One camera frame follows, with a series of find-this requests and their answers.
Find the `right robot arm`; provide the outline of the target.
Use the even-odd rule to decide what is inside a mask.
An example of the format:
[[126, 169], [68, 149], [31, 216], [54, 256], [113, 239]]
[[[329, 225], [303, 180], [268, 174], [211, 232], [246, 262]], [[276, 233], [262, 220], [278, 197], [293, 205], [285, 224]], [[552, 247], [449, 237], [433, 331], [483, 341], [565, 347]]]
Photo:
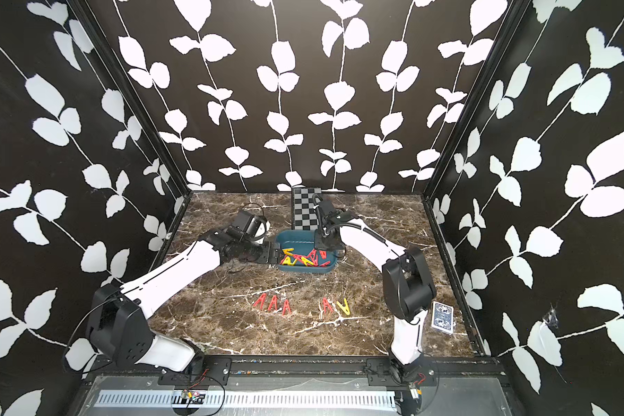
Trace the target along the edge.
[[315, 248], [351, 248], [381, 272], [384, 301], [395, 324], [390, 355], [402, 368], [414, 365], [422, 355], [424, 323], [437, 295], [425, 254], [415, 246], [406, 249], [390, 242], [329, 199], [315, 195], [313, 201], [318, 221]]

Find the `red clothespin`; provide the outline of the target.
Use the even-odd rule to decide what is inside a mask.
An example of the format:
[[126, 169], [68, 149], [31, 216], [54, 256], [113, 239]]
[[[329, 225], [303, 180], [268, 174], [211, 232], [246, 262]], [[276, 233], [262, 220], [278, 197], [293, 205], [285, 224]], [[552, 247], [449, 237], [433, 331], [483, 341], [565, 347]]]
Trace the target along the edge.
[[283, 307], [282, 307], [282, 315], [286, 317], [286, 315], [291, 315], [291, 314], [292, 314], [291, 304], [289, 303], [288, 299], [285, 299]]
[[279, 310], [278, 308], [278, 299], [276, 295], [273, 295], [270, 302], [269, 302], [269, 306], [267, 311], [268, 312], [277, 312]]
[[255, 303], [253, 303], [252, 307], [258, 310], [263, 310], [263, 307], [265, 306], [265, 301], [267, 298], [267, 294], [266, 293], [262, 293], [259, 298], [256, 300]]
[[322, 298], [322, 314], [333, 313], [335, 308], [328, 298]]

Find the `teal storage box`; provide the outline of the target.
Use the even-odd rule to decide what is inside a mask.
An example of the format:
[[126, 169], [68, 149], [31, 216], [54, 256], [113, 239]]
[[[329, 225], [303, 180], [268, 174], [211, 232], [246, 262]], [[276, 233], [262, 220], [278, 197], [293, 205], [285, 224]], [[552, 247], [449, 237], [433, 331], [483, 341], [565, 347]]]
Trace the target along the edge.
[[287, 230], [277, 234], [284, 257], [278, 261], [279, 270], [287, 272], [326, 274], [334, 270], [337, 256], [334, 251], [315, 248], [315, 232]]

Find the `yellow clothespin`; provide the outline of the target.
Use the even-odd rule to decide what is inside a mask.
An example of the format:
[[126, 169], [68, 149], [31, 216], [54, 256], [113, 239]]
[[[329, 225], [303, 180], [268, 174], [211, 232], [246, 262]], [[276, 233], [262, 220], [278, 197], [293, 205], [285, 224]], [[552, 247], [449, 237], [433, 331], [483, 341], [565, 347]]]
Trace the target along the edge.
[[348, 305], [347, 298], [344, 298], [342, 302], [336, 301], [336, 306], [338, 307], [339, 310], [341, 310], [341, 312], [343, 312], [344, 315], [346, 315], [346, 317], [351, 316], [351, 310], [350, 310], [350, 306]]

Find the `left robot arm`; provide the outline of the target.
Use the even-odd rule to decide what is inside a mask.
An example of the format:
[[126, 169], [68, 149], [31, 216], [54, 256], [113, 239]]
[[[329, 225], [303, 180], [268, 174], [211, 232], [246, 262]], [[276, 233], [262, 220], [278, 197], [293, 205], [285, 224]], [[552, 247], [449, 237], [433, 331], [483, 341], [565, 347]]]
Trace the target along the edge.
[[153, 331], [148, 319], [182, 289], [223, 263], [276, 265], [284, 257], [280, 246], [262, 244], [235, 232], [213, 229], [199, 236], [180, 255], [118, 287], [95, 291], [86, 338], [119, 369], [135, 364], [186, 371], [197, 350], [190, 344]]

